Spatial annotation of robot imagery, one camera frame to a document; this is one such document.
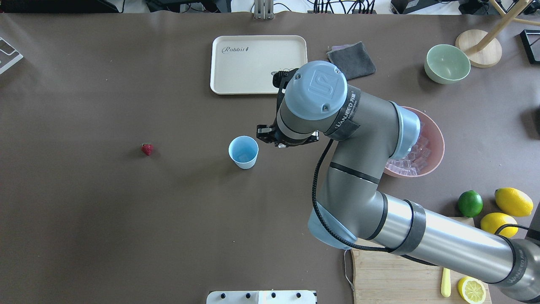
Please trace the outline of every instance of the brown table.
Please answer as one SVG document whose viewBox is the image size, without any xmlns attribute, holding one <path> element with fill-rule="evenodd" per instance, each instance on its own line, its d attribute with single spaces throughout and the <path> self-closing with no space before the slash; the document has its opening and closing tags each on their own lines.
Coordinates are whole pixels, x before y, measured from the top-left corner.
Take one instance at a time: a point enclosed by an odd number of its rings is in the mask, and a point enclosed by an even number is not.
<svg viewBox="0 0 540 304">
<path fill-rule="evenodd" d="M 271 123 L 275 99 L 210 90 L 211 45 L 221 35 L 300 35 L 310 61 L 363 41 L 377 72 L 350 84 L 425 111 L 446 141 L 436 171 L 383 176 L 381 191 L 447 216 L 460 215 L 456 200 L 470 189 L 485 199 L 481 215 L 498 210 L 499 187 L 521 189 L 536 205 L 540 70 L 518 36 L 530 27 L 511 24 L 498 37 L 499 64 L 472 68 L 460 83 L 439 85 L 423 71 L 430 47 L 497 21 L 0 14 L 0 36 L 25 56 L 0 75 L 0 302 L 204 303 L 212 290 L 272 288 L 352 302 L 343 252 L 307 230 L 327 139 L 289 149 L 259 142 L 255 167 L 236 167 L 230 140 Z M 155 145 L 151 157 L 143 142 Z M 511 302 L 491 290 L 494 303 Z"/>
</svg>

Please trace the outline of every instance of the gray cloth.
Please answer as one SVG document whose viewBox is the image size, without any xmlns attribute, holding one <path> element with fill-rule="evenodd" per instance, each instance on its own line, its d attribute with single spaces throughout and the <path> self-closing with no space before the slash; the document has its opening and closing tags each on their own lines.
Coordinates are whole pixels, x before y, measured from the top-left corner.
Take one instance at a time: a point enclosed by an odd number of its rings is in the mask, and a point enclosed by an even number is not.
<svg viewBox="0 0 540 304">
<path fill-rule="evenodd" d="M 347 80 L 371 75 L 376 71 L 375 65 L 360 41 L 352 45 L 332 47 L 328 59 L 340 69 Z"/>
</svg>

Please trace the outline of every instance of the robotic arm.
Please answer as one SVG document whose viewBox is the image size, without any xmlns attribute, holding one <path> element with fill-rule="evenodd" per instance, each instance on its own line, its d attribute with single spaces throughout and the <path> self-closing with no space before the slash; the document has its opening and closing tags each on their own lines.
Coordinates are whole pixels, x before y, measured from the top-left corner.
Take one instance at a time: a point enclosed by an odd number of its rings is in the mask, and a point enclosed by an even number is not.
<svg viewBox="0 0 540 304">
<path fill-rule="evenodd" d="M 274 85 L 280 88 L 276 119 L 259 125 L 257 138 L 292 147 L 318 140 L 322 131 L 339 141 L 316 197 L 319 214 L 313 210 L 308 223 L 317 239 L 340 249 L 357 238 L 371 240 L 392 254 L 493 284 L 518 301 L 540 302 L 539 232 L 507 239 L 377 191 L 387 160 L 407 155 L 419 136 L 414 113 L 347 85 L 325 61 L 279 72 Z"/>
</svg>

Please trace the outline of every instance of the pink bowl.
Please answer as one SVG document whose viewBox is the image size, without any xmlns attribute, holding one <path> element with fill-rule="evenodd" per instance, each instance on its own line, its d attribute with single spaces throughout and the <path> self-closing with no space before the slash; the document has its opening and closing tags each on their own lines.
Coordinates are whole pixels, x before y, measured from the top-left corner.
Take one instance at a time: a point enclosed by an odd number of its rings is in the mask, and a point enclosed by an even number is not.
<svg viewBox="0 0 540 304">
<path fill-rule="evenodd" d="M 418 111 L 410 107 L 403 107 L 416 115 L 421 122 L 424 123 L 422 128 L 422 136 L 426 137 L 429 140 L 428 148 L 431 150 L 431 154 L 428 157 L 428 165 L 422 169 L 422 173 L 418 175 L 403 175 L 397 172 L 394 172 L 387 167 L 384 168 L 384 173 L 393 177 L 420 177 L 430 174 L 435 170 L 442 161 L 444 156 L 444 138 L 442 137 L 441 130 L 437 124 L 424 112 Z"/>
</svg>

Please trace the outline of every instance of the halved lemon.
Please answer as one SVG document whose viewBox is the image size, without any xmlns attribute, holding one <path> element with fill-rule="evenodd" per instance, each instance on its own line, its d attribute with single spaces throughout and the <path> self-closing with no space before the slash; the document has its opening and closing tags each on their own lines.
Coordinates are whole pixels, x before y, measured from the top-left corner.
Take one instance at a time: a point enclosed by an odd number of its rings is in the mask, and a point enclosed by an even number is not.
<svg viewBox="0 0 540 304">
<path fill-rule="evenodd" d="M 457 291 L 470 304 L 481 304 L 485 301 L 484 283 L 474 277 L 465 276 L 457 283 Z"/>
</svg>

